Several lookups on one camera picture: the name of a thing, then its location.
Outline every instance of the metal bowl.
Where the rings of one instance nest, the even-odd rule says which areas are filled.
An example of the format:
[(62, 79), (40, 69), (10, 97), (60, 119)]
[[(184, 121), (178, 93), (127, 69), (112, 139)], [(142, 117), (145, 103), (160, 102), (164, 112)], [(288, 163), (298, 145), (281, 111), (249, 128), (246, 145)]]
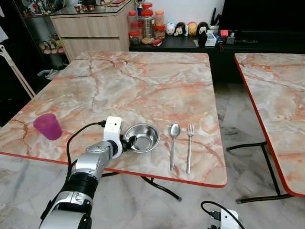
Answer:
[(136, 153), (146, 153), (153, 150), (159, 143), (160, 134), (152, 125), (139, 123), (130, 127), (124, 139), (135, 137), (135, 141), (131, 147), (131, 151)]

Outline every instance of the plastic jar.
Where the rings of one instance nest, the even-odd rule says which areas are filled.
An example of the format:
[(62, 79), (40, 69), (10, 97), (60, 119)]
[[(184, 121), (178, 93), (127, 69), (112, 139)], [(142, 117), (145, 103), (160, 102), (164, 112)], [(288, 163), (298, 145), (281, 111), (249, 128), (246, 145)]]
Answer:
[(163, 26), (164, 25), (164, 11), (162, 11), (162, 10), (157, 10), (156, 11), (156, 16), (155, 16), (154, 23), (157, 26)]
[(154, 38), (156, 40), (164, 40), (165, 38), (165, 25), (154, 26)]
[(151, 7), (153, 7), (153, 4), (151, 2), (145, 2), (142, 4), (143, 10), (151, 10)]
[(129, 32), (129, 42), (131, 46), (141, 44), (141, 32)]
[(153, 37), (153, 11), (143, 10), (141, 12), (141, 22), (142, 22), (142, 37), (152, 38)]
[(127, 20), (128, 20), (128, 30), (129, 31), (138, 31), (139, 30), (137, 28), (138, 16), (137, 16), (137, 12), (135, 10), (128, 12)]

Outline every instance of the white stand pole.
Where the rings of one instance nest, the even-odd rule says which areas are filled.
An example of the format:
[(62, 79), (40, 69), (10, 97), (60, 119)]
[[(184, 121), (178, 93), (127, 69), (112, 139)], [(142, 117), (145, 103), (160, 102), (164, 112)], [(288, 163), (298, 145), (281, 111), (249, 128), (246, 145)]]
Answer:
[(17, 66), (15, 65), (14, 61), (11, 59), (8, 52), (5, 50), (3, 45), (0, 45), (0, 55), (3, 56), (6, 60), (6, 62), (9, 64), (9, 66), (12, 68), (13, 72), (17, 76), (18, 80), (22, 84), (23, 88), (28, 93), (29, 97), (32, 99), (36, 95), (31, 86), (28, 84), (28, 82), (25, 80)]

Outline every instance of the marble floor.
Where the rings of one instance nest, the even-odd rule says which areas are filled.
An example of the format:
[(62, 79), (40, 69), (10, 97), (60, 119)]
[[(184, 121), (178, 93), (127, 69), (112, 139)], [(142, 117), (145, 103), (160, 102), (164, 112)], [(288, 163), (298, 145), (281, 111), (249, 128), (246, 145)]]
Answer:
[[(244, 86), (214, 87), (224, 148), (264, 141)], [(211, 224), (219, 225), (200, 208), (203, 200), (212, 200), (236, 210), (246, 229), (305, 229), (305, 198), (235, 203), (240, 197), (275, 195), (259, 147), (226, 152), (225, 160), (228, 174), (225, 188), (155, 179), (180, 195), (181, 202), (136, 176), (103, 178), (94, 197), (92, 228), (206, 229)], [(65, 174), (63, 165), (0, 156), (0, 228), (37, 229), (39, 216), (61, 188)]]

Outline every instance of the marble tabletop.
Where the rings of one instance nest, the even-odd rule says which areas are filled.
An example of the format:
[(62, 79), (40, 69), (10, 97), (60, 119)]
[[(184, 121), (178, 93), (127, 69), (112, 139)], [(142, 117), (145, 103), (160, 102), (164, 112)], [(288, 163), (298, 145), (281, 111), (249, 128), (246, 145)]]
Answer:
[[(56, 115), (62, 136), (50, 141), (33, 127), (40, 115)], [(155, 177), (209, 187), (227, 182), (209, 58), (206, 53), (87, 52), (22, 108), (0, 131), (6, 155), (66, 164), (66, 144), (73, 133), (108, 116), (123, 119), (122, 134), (136, 123), (160, 132), (148, 153), (127, 151), (110, 162), (108, 171)], [(182, 128), (176, 139), (175, 166), (170, 171), (172, 138), (168, 127)], [(191, 174), (186, 174), (188, 122), (195, 124)], [(70, 145), (72, 160), (102, 140), (92, 126)]]
[(285, 190), (305, 197), (305, 55), (235, 58)]

